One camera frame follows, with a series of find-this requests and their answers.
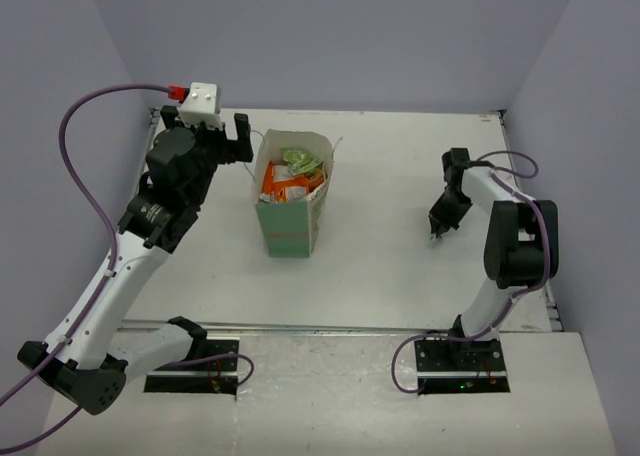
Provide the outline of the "green candy packet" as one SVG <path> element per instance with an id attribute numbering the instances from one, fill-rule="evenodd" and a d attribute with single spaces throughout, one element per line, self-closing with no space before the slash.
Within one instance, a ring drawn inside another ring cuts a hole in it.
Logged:
<path id="1" fill-rule="evenodd" d="M 303 149 L 283 148 L 281 155 L 289 172 L 294 176 L 313 171 L 322 164 L 320 158 Z"/>

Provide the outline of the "orange snack packet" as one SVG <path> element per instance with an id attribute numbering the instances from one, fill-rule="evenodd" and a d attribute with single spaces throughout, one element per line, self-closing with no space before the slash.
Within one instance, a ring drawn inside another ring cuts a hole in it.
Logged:
<path id="1" fill-rule="evenodd" d="M 323 165 L 308 173 L 294 176 L 289 172 L 287 165 L 270 162 L 265 171 L 259 200 L 270 204 L 302 200 L 323 186 L 328 179 L 329 175 Z"/>

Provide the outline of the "green paper bag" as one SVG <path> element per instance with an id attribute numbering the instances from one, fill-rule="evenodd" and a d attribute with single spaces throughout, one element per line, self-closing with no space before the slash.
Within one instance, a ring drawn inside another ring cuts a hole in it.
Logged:
<path id="1" fill-rule="evenodd" d="M 308 258 L 316 245 L 335 148 L 318 133 L 269 129 L 255 162 L 251 199 L 268 255 Z"/>

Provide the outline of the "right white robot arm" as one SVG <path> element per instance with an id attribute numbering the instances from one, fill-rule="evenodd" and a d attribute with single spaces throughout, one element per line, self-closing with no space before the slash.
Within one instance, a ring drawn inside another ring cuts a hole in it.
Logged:
<path id="1" fill-rule="evenodd" d="M 498 177 L 500 167 L 466 148 L 442 155 L 445 189 L 429 211 L 431 236 L 457 230 L 468 211 L 489 217 L 483 250 L 486 279 L 466 311 L 440 338 L 417 350 L 424 371 L 473 371 L 492 363 L 504 369 L 499 329 L 517 302 L 543 288 L 559 267 L 558 207 Z"/>

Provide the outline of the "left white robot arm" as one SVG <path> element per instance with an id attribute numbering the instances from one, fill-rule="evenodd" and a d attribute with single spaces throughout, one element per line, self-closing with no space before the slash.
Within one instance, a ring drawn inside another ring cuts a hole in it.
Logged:
<path id="1" fill-rule="evenodd" d="M 164 130 L 145 158 L 138 189 L 118 222 L 116 247 L 64 320 L 44 341 L 28 341 L 18 360 L 58 394 L 91 415 L 107 410 L 132 380 L 163 367 L 193 369 L 208 355 L 207 332 L 182 316 L 130 345 L 116 330 L 151 276 L 198 218 L 217 168 L 253 159 L 251 126 L 234 116 L 223 127 L 189 123 L 174 106 L 160 111 Z"/>

